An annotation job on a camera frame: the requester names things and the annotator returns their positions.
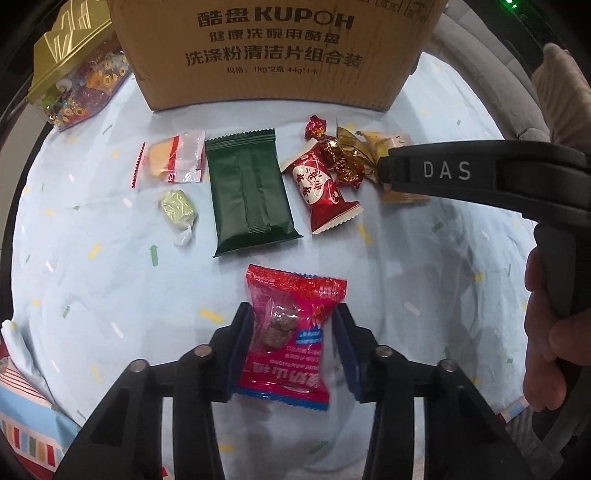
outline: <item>light blue bedsheet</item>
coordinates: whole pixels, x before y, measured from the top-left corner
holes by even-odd
[[[383,205],[379,191],[365,181],[358,192],[342,189],[347,200],[361,202],[363,213],[312,236],[307,207],[285,176],[304,238],[212,258],[216,229],[208,176],[183,186],[199,213],[193,242],[185,248],[173,244],[174,232],[158,211],[157,197],[167,187],[130,188],[144,141],[190,129],[206,129],[212,138],[275,128],[281,161],[303,145],[310,115],[326,118],[332,128],[338,120],[355,130],[408,133],[415,143],[501,138],[461,77],[426,54],[388,113],[252,101],[152,114],[130,79],[95,119],[50,134],[18,210],[13,321],[51,395],[76,422],[83,424],[133,359],[176,360],[227,325],[239,302],[249,300],[249,263],[345,278],[355,320],[379,342],[429,364],[455,358],[497,411],[521,396],[528,298],[523,272],[534,241],[532,222],[517,213],[444,199]],[[229,480],[346,480],[361,474],[373,406],[355,404],[331,335],[326,339],[328,412],[240,396],[215,406]],[[19,348],[7,342],[11,354]],[[169,469],[170,421],[167,403],[163,456]],[[419,428],[417,456],[421,436]]]

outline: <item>red snack package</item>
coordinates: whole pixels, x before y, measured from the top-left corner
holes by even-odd
[[[320,378],[322,327],[345,298],[346,280],[250,265],[246,282],[255,333],[238,393],[327,410],[329,392]]]
[[[312,233],[321,233],[363,212],[359,202],[346,202],[322,162],[321,145],[312,139],[306,152],[284,166],[294,177],[300,193],[311,210]]]

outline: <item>green snack package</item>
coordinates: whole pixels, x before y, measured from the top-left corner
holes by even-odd
[[[301,238],[281,178],[275,130],[214,138],[205,144],[218,255]]]

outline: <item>metal screw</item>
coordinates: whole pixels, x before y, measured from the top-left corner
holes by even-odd
[[[197,356],[208,356],[211,355],[213,353],[213,349],[206,343],[199,345],[197,347],[195,347],[195,350],[193,350],[193,353]]]
[[[443,368],[446,372],[455,372],[458,369],[457,363],[451,358],[441,360],[439,365],[441,365],[441,368]]]
[[[377,356],[382,358],[388,358],[390,355],[394,353],[394,350],[390,348],[388,345],[379,345],[375,348],[375,353]]]
[[[148,362],[146,360],[134,360],[129,364],[129,370],[132,371],[134,374],[138,374],[143,371],[148,366]]]

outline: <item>clear plastic bag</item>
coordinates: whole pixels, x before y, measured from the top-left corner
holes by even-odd
[[[135,165],[131,188],[164,183],[201,181],[205,167],[205,131],[185,132],[153,144],[143,144]]]

